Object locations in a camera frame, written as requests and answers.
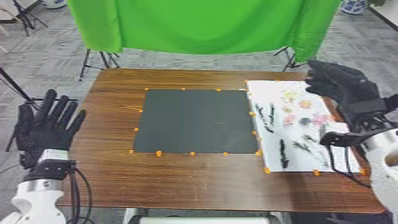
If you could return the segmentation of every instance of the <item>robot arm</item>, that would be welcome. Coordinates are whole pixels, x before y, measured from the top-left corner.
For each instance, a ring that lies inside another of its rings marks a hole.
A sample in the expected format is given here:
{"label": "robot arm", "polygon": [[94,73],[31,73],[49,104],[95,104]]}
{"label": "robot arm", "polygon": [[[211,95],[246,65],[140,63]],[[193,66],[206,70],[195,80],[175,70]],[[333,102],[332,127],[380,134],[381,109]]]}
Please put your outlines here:
{"label": "robot arm", "polygon": [[5,217],[0,224],[67,223],[54,203],[63,196],[62,181],[74,171],[69,146],[85,119],[85,111],[70,122],[76,102],[69,102],[69,98],[62,96],[53,106],[54,98],[56,93],[49,90],[35,115],[30,105],[23,104],[19,107],[14,135],[21,150],[19,163],[28,169],[28,174],[12,198],[19,212]]}
{"label": "robot arm", "polygon": [[383,115],[396,109],[398,95],[380,98],[376,85],[358,70],[319,61],[309,61],[309,66],[307,91],[337,102],[351,130],[344,134],[325,133],[319,144],[326,147],[355,147],[371,167],[371,189],[378,201],[396,213],[398,124]]}

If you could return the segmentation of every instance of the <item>metal pole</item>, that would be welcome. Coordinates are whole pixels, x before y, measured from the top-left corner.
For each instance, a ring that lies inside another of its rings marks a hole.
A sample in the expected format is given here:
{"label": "metal pole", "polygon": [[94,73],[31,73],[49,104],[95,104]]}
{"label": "metal pole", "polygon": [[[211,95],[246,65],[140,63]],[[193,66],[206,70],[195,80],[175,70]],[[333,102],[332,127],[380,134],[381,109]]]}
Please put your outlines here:
{"label": "metal pole", "polygon": [[117,61],[115,61],[115,59],[113,59],[113,57],[111,57],[111,54],[108,53],[108,59],[110,59],[110,62],[113,62],[113,64],[115,64],[115,68],[120,68],[120,66],[118,66],[118,64],[117,64]]}
{"label": "metal pole", "polygon": [[277,56],[277,55],[287,50],[287,48],[289,48],[289,47],[284,47],[284,48],[277,51],[277,53],[273,54],[273,56]]}
{"label": "metal pole", "polygon": [[101,51],[99,51],[99,55],[101,55],[101,59],[102,59],[102,64],[104,64],[104,67],[106,67],[106,68],[110,68],[110,67],[108,67],[106,58],[104,58],[104,54],[102,54],[102,52],[101,52]]}
{"label": "metal pole", "polygon": [[38,18],[35,17],[35,15],[26,11],[24,9],[24,13],[33,17],[33,20],[40,23],[40,25],[47,28],[46,23],[38,20]]}
{"label": "metal pole", "polygon": [[0,74],[3,76],[3,79],[7,81],[7,83],[10,84],[14,90],[17,91],[17,93],[21,94],[23,99],[26,100],[26,102],[31,103],[31,98],[28,97],[28,94],[24,93],[24,91],[21,90],[21,87],[17,86],[12,78],[8,77],[8,74],[5,73],[3,69],[0,68]]}
{"label": "metal pole", "polygon": [[79,75],[78,75],[78,81],[81,81],[81,79],[83,79],[83,72],[85,72],[85,68],[86,68],[88,56],[90,56],[90,49],[86,49],[86,51],[85,51],[83,67],[81,67],[81,71],[79,71]]}
{"label": "metal pole", "polygon": [[24,30],[24,33],[26,33],[26,36],[28,36],[28,28],[33,29],[33,24],[30,23],[30,20],[26,18],[26,15],[24,15],[24,12],[21,10],[21,5],[19,5],[17,1],[12,0],[12,2],[14,2],[17,14],[19,14],[19,19],[21,19],[21,24],[23,24],[23,30]]}
{"label": "metal pole", "polygon": [[285,72],[287,68],[294,68],[293,67],[293,63],[294,63],[294,53],[293,53],[293,56],[287,58],[287,64],[284,66],[284,69],[282,69],[282,72]]}

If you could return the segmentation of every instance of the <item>black cable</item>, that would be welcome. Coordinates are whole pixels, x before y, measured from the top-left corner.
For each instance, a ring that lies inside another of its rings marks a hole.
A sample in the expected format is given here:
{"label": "black cable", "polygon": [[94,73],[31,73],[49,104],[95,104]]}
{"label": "black cable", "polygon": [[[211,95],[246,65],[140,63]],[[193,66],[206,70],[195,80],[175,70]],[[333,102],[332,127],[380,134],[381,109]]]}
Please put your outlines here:
{"label": "black cable", "polygon": [[24,97],[23,97],[21,93],[15,91],[14,87],[10,86],[10,84],[5,82],[5,80],[3,80],[3,79],[0,79],[0,80],[1,80],[1,82],[3,82],[3,84],[5,84],[5,86],[10,88],[10,90],[12,90],[12,91],[14,91],[14,93],[17,94],[17,96],[24,99]]}
{"label": "black cable", "polygon": [[1,171],[0,174],[3,174],[10,169],[14,169],[19,166],[19,164],[12,165],[10,167],[7,167]]}
{"label": "black cable", "polygon": [[85,215],[85,221],[83,221],[83,224],[85,224],[85,223],[86,223],[86,221],[90,221],[90,223],[94,223],[94,222],[92,222],[92,220],[90,220],[90,210],[92,210],[92,191],[90,191],[90,183],[88,183],[88,180],[86,180],[86,178],[85,178],[85,175],[83,175],[83,173],[81,173],[81,171],[79,171],[79,169],[78,169],[78,168],[76,168],[74,170],[76,170],[78,175],[79,175],[79,177],[81,177],[81,179],[83,179],[83,183],[85,183],[85,187],[86,187],[86,193],[88,193],[88,209],[86,209],[86,215]]}
{"label": "black cable", "polygon": [[79,217],[79,190],[78,190],[78,180],[76,180],[76,175],[74,175],[76,167],[72,166],[72,173],[70,173],[70,179],[72,179],[72,191],[74,191],[74,202],[76,202],[76,208],[74,208],[74,223],[78,223],[78,217]]}
{"label": "black cable", "polygon": [[74,170],[69,170],[69,181],[70,181],[70,220],[67,221],[72,222],[72,224],[76,224],[76,196],[74,196],[74,174],[72,174]]}
{"label": "black cable", "polygon": [[351,174],[351,166],[349,166],[348,147],[344,147],[344,166],[346,166],[348,174],[353,176],[353,174]]}
{"label": "black cable", "polygon": [[333,166],[333,155],[332,155],[332,147],[330,147],[330,145],[326,145],[325,146],[325,148],[326,148],[326,152],[328,152],[328,157],[330,157],[330,167],[332,167],[332,171],[339,174],[339,175],[342,175],[362,187],[365,187],[365,188],[371,188],[371,186],[365,184],[365,183],[362,183],[358,180],[357,180],[357,178],[353,177],[353,175],[348,175],[344,172],[341,172],[337,169],[335,169],[335,166]]}
{"label": "black cable", "polygon": [[88,219],[86,217],[78,217],[76,221],[81,220],[81,219],[83,219],[83,223],[88,221],[90,224],[95,224],[94,221],[92,221],[92,219]]}

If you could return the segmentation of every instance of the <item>paper sheet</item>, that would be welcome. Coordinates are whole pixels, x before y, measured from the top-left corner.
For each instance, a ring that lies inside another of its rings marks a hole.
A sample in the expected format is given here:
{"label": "paper sheet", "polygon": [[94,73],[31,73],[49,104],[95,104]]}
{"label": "paper sheet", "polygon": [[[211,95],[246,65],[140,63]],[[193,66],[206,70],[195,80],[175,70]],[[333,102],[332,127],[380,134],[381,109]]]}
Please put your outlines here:
{"label": "paper sheet", "polygon": [[[273,172],[312,172],[314,169],[333,172],[326,149],[317,144],[319,129],[325,127],[325,131],[346,133],[348,128],[332,120],[321,97],[305,92],[303,82],[248,81],[246,85],[264,166]],[[285,124],[285,118],[291,118],[291,124]],[[300,124],[301,118],[310,121],[307,125]],[[344,148],[333,147],[332,152],[335,168],[346,172]],[[349,149],[348,161],[351,172],[358,172],[358,163]]]}

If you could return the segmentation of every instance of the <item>black robotic glove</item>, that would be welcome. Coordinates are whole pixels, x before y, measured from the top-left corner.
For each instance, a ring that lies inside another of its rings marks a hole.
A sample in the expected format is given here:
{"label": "black robotic glove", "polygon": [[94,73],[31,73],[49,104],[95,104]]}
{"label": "black robotic glove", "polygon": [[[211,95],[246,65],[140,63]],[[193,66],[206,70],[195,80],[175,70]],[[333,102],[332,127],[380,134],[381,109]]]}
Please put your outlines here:
{"label": "black robotic glove", "polygon": [[305,83],[307,92],[328,97],[337,102],[337,111],[344,117],[348,125],[355,126],[358,118],[357,103],[360,107],[371,107],[371,102],[380,99],[376,84],[367,80],[364,73],[337,64],[316,60],[307,62],[310,70]]}
{"label": "black robotic glove", "polygon": [[19,106],[14,136],[17,149],[23,151],[19,162],[24,169],[37,165],[46,149],[69,150],[72,137],[85,119],[85,111],[81,110],[69,125],[78,103],[69,101],[67,96],[60,96],[53,107],[54,99],[56,92],[49,89],[35,115],[31,106],[28,104]]}

